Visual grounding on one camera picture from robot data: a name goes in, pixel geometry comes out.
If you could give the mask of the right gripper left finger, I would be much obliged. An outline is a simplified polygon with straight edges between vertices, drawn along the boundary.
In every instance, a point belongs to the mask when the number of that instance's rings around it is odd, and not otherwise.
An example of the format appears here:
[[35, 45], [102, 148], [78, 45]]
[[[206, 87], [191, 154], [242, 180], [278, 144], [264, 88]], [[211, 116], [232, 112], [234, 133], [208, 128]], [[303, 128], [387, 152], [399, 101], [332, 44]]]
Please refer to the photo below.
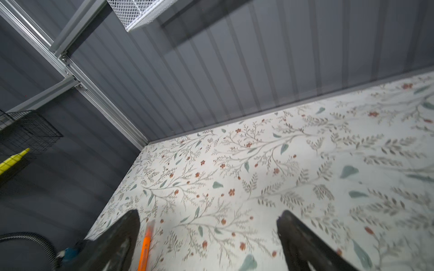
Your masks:
[[140, 230], [137, 210], [126, 212], [97, 239], [84, 249], [61, 271], [128, 271]]

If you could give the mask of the orange marker pen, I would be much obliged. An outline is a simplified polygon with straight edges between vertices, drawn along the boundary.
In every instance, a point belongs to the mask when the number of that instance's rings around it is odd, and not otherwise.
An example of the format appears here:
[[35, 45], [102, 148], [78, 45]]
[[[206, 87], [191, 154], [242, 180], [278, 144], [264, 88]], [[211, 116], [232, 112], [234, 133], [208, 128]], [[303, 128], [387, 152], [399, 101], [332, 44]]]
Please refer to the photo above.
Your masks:
[[140, 254], [140, 259], [139, 259], [139, 266], [137, 269], [138, 271], [146, 271], [146, 269], [147, 269], [150, 245], [151, 245], [151, 240], [153, 237], [153, 231], [154, 231], [155, 223], [156, 223], [156, 221], [152, 220], [152, 221], [149, 221], [146, 225], [145, 237], [143, 239], [142, 249], [141, 249], [141, 254]]

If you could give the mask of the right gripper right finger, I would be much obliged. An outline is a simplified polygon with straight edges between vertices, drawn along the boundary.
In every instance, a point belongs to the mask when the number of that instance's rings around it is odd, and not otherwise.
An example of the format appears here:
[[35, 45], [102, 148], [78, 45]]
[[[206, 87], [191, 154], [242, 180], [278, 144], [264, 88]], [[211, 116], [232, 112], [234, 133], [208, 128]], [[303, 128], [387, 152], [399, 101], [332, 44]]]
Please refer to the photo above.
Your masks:
[[356, 270], [290, 211], [283, 211], [276, 224], [290, 271]]

